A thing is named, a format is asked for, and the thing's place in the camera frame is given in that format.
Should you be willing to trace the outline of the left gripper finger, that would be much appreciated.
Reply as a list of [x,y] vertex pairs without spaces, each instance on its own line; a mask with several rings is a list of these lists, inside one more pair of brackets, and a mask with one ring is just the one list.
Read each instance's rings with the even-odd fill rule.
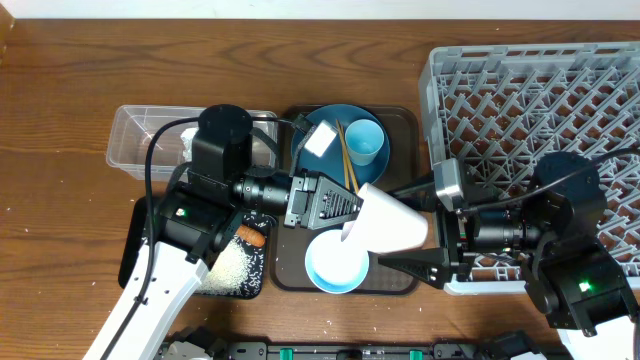
[[318,230],[355,221],[364,200],[325,174],[310,172],[304,189],[309,195],[304,227]]
[[299,113],[292,121],[293,128],[303,135],[302,139],[298,142],[298,144],[294,147],[294,152],[292,155],[292,161],[290,166],[290,175],[296,174],[296,169],[299,162],[300,153],[302,149],[307,144],[307,142],[314,135],[314,132],[317,130],[317,125],[308,120],[302,113]]

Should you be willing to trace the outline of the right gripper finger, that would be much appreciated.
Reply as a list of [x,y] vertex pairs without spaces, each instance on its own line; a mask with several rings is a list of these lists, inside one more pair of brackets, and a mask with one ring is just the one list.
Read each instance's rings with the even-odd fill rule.
[[388,191],[387,194],[413,210],[436,210],[438,207],[439,200],[436,195],[433,172]]
[[451,262],[445,248],[418,249],[378,257],[382,266],[408,274],[436,289],[452,278]]

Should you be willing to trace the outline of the pink cup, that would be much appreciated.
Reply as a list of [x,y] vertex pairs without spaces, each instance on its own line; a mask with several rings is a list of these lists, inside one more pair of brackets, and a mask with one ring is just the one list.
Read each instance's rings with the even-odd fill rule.
[[344,224],[342,241],[377,254],[416,249],[424,244],[429,225],[419,212],[369,183],[357,195],[363,203],[356,219]]

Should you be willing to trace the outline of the light blue cup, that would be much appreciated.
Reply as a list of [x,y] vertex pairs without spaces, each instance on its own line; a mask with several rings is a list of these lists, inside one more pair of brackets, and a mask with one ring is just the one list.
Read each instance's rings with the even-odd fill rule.
[[382,127],[373,120],[352,122],[345,132],[345,143],[352,162],[366,166],[373,162],[383,147],[385,136]]

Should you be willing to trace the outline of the light blue bowl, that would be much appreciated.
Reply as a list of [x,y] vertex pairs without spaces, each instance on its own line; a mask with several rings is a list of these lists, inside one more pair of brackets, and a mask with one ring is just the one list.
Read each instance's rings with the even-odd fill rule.
[[305,254],[305,270],[321,291],[344,294],[355,290],[369,271],[369,253],[355,243],[342,239],[340,229],[317,235]]

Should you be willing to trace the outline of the orange carrot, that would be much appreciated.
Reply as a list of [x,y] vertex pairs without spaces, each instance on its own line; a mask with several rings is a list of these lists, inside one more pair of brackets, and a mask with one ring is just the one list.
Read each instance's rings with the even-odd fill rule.
[[236,235],[248,244],[257,248],[263,247],[266,243],[266,238],[262,233],[246,225],[241,225],[236,230]]

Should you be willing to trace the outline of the white rice pile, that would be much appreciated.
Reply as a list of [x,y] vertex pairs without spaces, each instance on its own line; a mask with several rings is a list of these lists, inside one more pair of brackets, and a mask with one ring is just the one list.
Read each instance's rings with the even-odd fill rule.
[[252,299],[262,289],[265,261],[265,245],[257,248],[235,235],[195,293]]

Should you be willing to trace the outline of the white napkin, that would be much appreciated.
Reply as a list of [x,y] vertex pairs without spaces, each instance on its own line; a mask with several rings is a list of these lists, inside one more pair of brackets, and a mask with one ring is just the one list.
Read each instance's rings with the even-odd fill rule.
[[198,128],[193,127],[185,129],[180,135],[180,139],[184,145],[182,156],[186,162],[190,162],[192,160],[192,143],[197,132]]

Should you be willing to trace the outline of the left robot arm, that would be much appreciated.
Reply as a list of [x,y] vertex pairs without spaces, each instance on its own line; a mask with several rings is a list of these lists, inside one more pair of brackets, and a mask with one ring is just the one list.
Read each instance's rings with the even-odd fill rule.
[[153,358],[246,214],[318,230],[352,221],[361,210],[361,198],[323,173],[254,165],[253,140],[271,151],[277,146],[243,108],[214,105],[194,121],[192,159],[174,170],[161,198],[153,195],[151,169],[144,169],[147,214],[136,263],[89,359]]

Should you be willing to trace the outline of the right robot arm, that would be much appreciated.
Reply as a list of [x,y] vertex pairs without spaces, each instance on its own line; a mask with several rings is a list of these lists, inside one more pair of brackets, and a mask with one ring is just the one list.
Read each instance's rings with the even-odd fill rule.
[[413,210],[439,215],[442,246],[384,255],[378,262],[441,289],[469,276],[476,256],[493,256],[519,266],[526,293],[554,329],[594,338],[597,325],[623,316],[637,324],[639,304],[596,230],[607,207],[599,164],[638,153],[624,148],[592,160],[548,153],[527,192],[504,200],[476,184],[463,161],[443,160],[391,193]]

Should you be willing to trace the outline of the grey dishwasher rack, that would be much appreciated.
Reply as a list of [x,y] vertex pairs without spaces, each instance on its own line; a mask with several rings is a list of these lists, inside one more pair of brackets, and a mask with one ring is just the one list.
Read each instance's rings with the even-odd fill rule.
[[440,47],[419,79],[430,160],[463,160],[500,198],[546,154],[600,158],[598,239],[639,285],[639,46],[635,42]]

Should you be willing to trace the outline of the left wooden chopstick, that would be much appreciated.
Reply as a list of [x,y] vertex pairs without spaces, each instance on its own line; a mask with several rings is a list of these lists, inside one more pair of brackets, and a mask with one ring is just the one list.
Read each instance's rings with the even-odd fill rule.
[[339,119],[336,118],[335,124],[336,124],[336,128],[337,128],[337,131],[338,131],[339,143],[340,143],[340,146],[341,146],[345,188],[347,190],[351,190],[351,176],[350,176],[350,171],[349,171],[349,165],[348,165],[348,162],[347,162],[347,160],[348,160],[348,156],[347,155],[348,154],[347,154],[346,144],[344,142],[344,132],[343,132],[343,128],[342,128],[342,125],[341,125]]

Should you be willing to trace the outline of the wooden chopstick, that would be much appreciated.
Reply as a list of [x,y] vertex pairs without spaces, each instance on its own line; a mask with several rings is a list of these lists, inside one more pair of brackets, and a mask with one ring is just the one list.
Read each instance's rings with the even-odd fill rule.
[[349,171],[349,165],[348,165],[348,162],[347,162],[347,160],[348,160],[348,156],[347,155],[348,154],[347,154],[346,144],[344,142],[344,132],[343,132],[343,128],[342,128],[342,125],[341,125],[339,119],[336,118],[335,124],[336,124],[336,128],[337,128],[337,131],[338,131],[339,143],[340,143],[340,146],[341,146],[345,188],[347,190],[351,190],[351,176],[350,176],[350,171]]
[[355,172],[354,172],[353,165],[352,165],[352,163],[351,163],[351,159],[350,159],[350,157],[349,157],[349,154],[348,154],[347,156],[348,156],[348,160],[347,160],[347,162],[348,162],[348,165],[349,165],[349,171],[350,171],[350,176],[351,176],[351,190],[352,190],[354,193],[358,193],[358,192],[359,192],[360,187],[359,187],[358,181],[357,181],[357,179],[356,179]]

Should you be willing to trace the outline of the dark blue plate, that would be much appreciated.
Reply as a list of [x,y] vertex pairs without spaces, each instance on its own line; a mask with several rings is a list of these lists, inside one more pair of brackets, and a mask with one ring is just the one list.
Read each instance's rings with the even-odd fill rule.
[[[293,107],[288,111],[286,117],[295,118],[298,115],[303,115],[314,124],[318,124],[322,120],[335,124],[335,120],[339,120],[345,130],[348,130],[353,122],[359,120],[370,120],[375,123],[381,128],[384,142],[370,164],[365,166],[353,164],[353,167],[359,184],[375,183],[383,175],[389,163],[391,154],[390,140],[382,123],[371,112],[355,105],[333,104],[320,107],[311,106],[307,108],[302,106],[297,108]],[[316,157],[312,153],[303,149],[299,155],[298,168],[324,173],[344,185],[345,180],[342,158],[342,147],[339,137],[336,137],[322,157]]]

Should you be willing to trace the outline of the right wooden chopstick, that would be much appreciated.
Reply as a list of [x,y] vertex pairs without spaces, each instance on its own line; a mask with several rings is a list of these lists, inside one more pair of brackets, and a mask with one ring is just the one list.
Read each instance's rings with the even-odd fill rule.
[[357,181],[357,179],[356,179],[355,172],[354,172],[353,165],[352,165],[352,163],[351,163],[351,159],[350,159],[350,157],[349,157],[349,154],[348,154],[347,156],[348,156],[348,160],[347,160],[347,162],[348,162],[348,165],[349,165],[349,171],[350,171],[350,176],[351,176],[351,190],[352,190],[354,193],[358,193],[358,192],[359,192],[360,187],[359,187],[358,181]]

